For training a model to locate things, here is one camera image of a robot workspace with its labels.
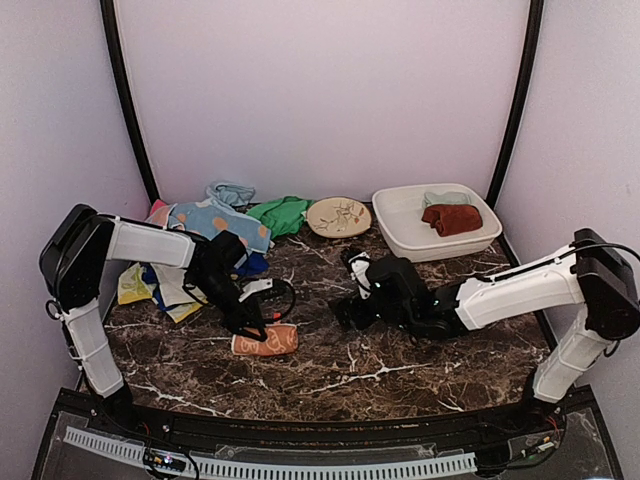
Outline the orange bunny pattern towel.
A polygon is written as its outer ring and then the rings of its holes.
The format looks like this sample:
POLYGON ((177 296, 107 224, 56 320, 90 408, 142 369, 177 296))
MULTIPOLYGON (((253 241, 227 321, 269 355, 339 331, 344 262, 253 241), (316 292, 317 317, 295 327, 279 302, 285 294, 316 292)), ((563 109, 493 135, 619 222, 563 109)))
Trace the orange bunny pattern towel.
POLYGON ((276 323, 268 325, 265 331, 265 341, 234 335, 231 352, 237 356, 273 357, 292 354, 298 350, 299 336, 296 325, 276 323))

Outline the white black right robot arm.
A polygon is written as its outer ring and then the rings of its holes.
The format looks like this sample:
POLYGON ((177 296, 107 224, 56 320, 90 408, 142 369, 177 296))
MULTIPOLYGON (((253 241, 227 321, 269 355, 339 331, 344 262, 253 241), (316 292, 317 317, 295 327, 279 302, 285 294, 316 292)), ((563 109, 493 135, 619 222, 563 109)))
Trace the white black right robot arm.
POLYGON ((537 261, 491 276, 475 276, 429 289, 406 258, 372 260, 347 250, 343 263, 357 293, 331 309, 345 329, 384 321, 414 339, 448 340, 501 320, 563 305, 579 310, 550 356, 531 374, 527 398, 510 413, 521 434, 534 432, 572 384, 612 345, 639 330, 634 271, 626 246, 608 243, 584 228, 573 241, 537 261))

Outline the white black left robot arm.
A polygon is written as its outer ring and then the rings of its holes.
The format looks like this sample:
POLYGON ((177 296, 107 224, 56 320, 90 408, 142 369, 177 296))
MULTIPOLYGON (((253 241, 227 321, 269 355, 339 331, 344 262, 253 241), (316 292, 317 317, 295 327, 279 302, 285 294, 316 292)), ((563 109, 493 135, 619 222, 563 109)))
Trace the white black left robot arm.
POLYGON ((248 256, 239 237, 224 231, 213 239, 188 231, 102 214, 75 205, 47 242, 39 268, 51 296, 46 309, 61 321, 73 359, 89 388, 106 401, 103 421, 120 436, 141 427, 140 412, 124 399, 131 395, 109 346, 99 311, 100 285, 107 262, 163 265, 184 271, 183 289, 199 290, 204 303, 222 314, 222 325, 241 338, 265 342, 267 320, 256 296, 294 295, 281 279, 259 279, 244 286, 231 277, 248 256))

